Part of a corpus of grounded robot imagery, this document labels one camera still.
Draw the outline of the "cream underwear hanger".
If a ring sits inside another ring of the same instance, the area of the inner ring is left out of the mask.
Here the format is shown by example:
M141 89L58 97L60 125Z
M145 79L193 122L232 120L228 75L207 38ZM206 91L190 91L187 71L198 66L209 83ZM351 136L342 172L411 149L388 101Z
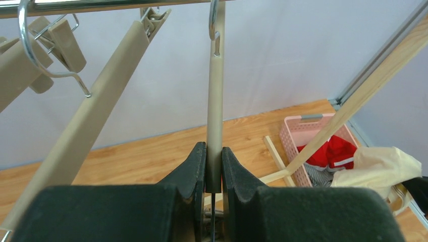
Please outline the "cream underwear hanger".
M225 16L226 2L211 1L208 21L211 50L208 84L205 183L205 191L211 195L211 241L216 240L216 194L221 192L222 187Z

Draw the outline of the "red underwear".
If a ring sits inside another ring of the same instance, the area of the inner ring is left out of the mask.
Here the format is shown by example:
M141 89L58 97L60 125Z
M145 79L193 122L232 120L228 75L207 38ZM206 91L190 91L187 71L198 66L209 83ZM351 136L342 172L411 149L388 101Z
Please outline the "red underwear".
M354 153L357 147L333 135L305 162L318 171L336 172L354 168Z

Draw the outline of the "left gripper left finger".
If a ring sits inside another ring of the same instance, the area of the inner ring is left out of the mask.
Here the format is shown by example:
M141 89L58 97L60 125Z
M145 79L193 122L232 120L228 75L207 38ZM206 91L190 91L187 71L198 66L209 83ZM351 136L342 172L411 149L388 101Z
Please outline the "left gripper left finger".
M155 184L43 189L11 241L201 241L205 160L198 142Z

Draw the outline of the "cream underwear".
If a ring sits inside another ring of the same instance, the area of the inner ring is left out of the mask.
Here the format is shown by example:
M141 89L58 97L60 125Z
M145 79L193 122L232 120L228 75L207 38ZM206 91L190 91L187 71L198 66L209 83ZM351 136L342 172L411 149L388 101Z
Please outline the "cream underwear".
M403 212L413 197L404 182L422 177L422 164L397 147L359 147L354 168L336 171L331 187L371 189L387 203L392 214Z

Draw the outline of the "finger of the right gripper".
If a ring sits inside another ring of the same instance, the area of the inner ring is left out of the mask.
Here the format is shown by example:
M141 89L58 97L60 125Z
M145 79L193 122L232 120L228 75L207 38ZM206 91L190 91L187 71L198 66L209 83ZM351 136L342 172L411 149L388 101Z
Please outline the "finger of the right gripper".
M419 209L427 219L427 176L412 178L402 182L402 184L413 196Z

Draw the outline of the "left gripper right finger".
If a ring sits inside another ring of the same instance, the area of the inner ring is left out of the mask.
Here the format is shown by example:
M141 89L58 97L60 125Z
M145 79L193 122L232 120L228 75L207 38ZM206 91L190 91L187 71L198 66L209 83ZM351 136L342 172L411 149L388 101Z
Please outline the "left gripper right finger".
M222 150L226 241L404 241L389 207L363 188L269 187Z

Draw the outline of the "beige clip hanger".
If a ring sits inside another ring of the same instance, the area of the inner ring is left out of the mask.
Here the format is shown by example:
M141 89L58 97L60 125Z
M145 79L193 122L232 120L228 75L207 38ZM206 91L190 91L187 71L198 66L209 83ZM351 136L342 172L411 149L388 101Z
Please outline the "beige clip hanger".
M62 63L68 71L79 73L86 66L86 59L66 19L51 23L41 16L28 26L33 35L42 34L33 40L32 49L40 63L48 68L52 57ZM1 110L9 106L25 89L41 94L53 86L52 78L42 73L24 52L19 38L1 38Z

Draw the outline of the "grey striped underwear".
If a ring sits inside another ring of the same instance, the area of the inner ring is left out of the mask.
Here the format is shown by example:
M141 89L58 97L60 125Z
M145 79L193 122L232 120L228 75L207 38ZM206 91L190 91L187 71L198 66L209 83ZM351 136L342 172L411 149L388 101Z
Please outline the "grey striped underwear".
M334 173L328 170L318 170L314 166L304 164L309 180L313 187L330 187L333 182Z

